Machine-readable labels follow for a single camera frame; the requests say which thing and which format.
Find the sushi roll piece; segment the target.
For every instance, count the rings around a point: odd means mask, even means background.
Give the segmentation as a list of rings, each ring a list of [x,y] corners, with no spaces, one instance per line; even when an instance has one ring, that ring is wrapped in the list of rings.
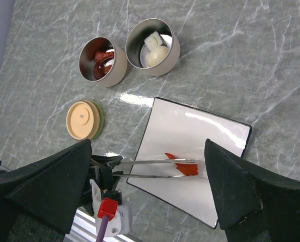
[[[144,40],[144,44],[148,51],[152,51],[157,46],[164,45],[164,41],[161,35],[155,31]]]

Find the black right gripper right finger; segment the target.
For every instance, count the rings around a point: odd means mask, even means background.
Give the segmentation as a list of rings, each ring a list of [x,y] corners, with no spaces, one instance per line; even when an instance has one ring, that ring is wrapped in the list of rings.
[[[300,241],[300,181],[205,142],[205,165],[228,241]]]

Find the orange shrimp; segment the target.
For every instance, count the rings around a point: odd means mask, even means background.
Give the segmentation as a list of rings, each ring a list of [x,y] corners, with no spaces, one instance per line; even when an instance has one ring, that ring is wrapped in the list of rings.
[[[176,165],[176,168],[184,175],[187,176],[199,175],[197,164],[176,163],[176,162],[173,163]]]

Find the red bacon strip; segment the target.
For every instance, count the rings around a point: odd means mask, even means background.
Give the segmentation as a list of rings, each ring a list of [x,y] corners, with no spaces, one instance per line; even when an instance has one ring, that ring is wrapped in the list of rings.
[[[110,59],[113,59],[115,56],[115,52],[103,52],[103,51],[96,51],[95,53],[95,62],[96,64],[102,64],[105,61],[108,61]]]

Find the green round lunch box lid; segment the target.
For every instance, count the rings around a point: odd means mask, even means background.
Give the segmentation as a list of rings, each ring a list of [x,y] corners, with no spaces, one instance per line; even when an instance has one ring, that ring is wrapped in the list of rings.
[[[92,139],[95,139],[101,134],[101,132],[103,130],[103,127],[104,127],[104,124],[105,124],[105,115],[104,115],[102,107],[98,103],[96,103],[94,101],[90,101],[90,103],[92,103],[97,108],[97,110],[99,112],[99,116],[100,116],[100,124],[99,124],[98,131],[92,137]]]

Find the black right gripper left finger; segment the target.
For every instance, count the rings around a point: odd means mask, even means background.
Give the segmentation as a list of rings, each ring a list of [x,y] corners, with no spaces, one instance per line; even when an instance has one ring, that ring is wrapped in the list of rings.
[[[91,141],[0,174],[0,241],[63,241],[87,179]]]

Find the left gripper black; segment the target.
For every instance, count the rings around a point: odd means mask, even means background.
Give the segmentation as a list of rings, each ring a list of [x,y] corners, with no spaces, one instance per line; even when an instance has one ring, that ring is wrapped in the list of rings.
[[[110,198],[122,204],[122,195],[116,190],[122,171],[113,171],[122,160],[122,156],[92,155],[87,178],[84,183],[79,207],[83,207],[88,214],[94,214],[92,205],[92,188],[90,179],[96,182],[101,190],[101,198]]]

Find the white round bun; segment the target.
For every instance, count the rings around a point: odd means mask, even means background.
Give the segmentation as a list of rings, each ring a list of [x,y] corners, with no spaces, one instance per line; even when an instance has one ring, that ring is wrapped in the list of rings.
[[[151,50],[146,58],[146,63],[149,67],[159,64],[169,53],[169,49],[165,46],[158,45]]]

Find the metal serving tongs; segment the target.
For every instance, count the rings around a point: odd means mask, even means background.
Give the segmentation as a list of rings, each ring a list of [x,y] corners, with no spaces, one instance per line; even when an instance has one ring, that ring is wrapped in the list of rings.
[[[125,178],[181,178],[191,176],[189,174],[184,174],[181,171],[176,174],[172,172],[172,164],[183,164],[183,165],[198,165],[201,160],[191,160],[191,159],[165,159],[165,160],[141,160],[141,161],[109,161],[101,164],[95,160],[91,160],[91,164],[98,168],[115,168],[116,166],[124,165],[142,165],[145,168],[137,168],[137,171],[141,171],[141,174],[134,174],[132,171],[130,174],[124,174],[120,171],[112,172],[113,176],[125,177]]]

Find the beige round lunch box lid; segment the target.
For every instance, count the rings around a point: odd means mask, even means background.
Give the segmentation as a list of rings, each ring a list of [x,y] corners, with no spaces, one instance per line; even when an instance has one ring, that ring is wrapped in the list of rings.
[[[88,100],[75,102],[66,115],[66,128],[75,140],[92,139],[100,124],[97,108]]]

